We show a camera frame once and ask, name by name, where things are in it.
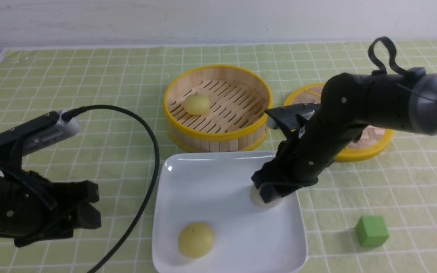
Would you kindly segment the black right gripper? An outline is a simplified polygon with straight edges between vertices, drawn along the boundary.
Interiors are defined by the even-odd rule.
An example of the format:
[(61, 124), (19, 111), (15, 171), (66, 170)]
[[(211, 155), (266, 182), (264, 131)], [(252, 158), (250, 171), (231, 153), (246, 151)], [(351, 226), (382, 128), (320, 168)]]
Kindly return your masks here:
[(253, 174), (251, 180), (263, 203), (274, 202), (298, 188), (317, 184), (318, 177), (299, 178), (304, 171), (299, 170), (296, 161), (293, 144), (284, 140), (279, 143), (274, 159), (264, 164), (264, 170)]

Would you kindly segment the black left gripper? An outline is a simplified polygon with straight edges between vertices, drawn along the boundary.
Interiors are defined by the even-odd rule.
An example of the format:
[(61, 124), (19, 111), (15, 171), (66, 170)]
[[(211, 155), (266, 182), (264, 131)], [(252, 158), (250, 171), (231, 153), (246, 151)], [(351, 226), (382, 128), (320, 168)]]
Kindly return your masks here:
[[(99, 186), (92, 181), (53, 183), (34, 171), (0, 171), (0, 238), (21, 248), (96, 230), (101, 213), (89, 203), (98, 201)], [(69, 205), (78, 206), (70, 212)]]

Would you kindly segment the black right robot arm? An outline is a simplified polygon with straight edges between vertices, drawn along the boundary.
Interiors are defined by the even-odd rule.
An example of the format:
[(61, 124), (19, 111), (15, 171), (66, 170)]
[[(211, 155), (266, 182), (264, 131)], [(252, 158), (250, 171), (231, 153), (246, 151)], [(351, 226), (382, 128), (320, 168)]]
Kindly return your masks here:
[(320, 103), (270, 108), (266, 114), (286, 137), (274, 159), (252, 176), (267, 204), (315, 185), (368, 126), (437, 135), (437, 73), (417, 79), (341, 73), (326, 82)]

